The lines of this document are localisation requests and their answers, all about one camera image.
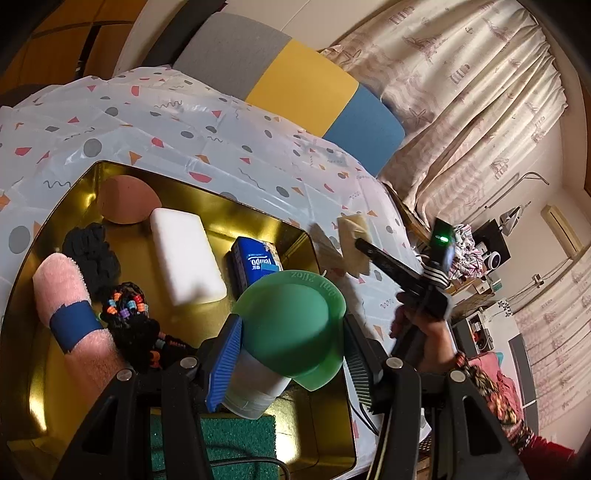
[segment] curtain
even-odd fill
[[[515,0],[403,0],[323,53],[401,121],[382,169],[425,224],[498,192],[566,108],[534,18]]]
[[[591,394],[591,248],[515,320],[530,358],[543,429]]]

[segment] air conditioner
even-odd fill
[[[546,205],[541,214],[569,258],[574,257],[583,249],[581,240],[558,207]]]

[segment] human hand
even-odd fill
[[[408,323],[416,325],[427,337],[424,357],[418,366],[419,372],[444,374],[455,366],[456,354],[445,320],[431,317],[428,313],[417,315],[416,309],[409,306],[409,298],[401,292],[396,295],[402,303],[396,309],[390,329],[390,337],[397,338]]]

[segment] white cup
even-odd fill
[[[290,381],[291,378],[275,373],[243,348],[222,403],[236,415],[258,420]]]

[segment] yellow cushion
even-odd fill
[[[281,115],[322,137],[359,83],[297,40],[290,40],[263,73],[246,101]]]

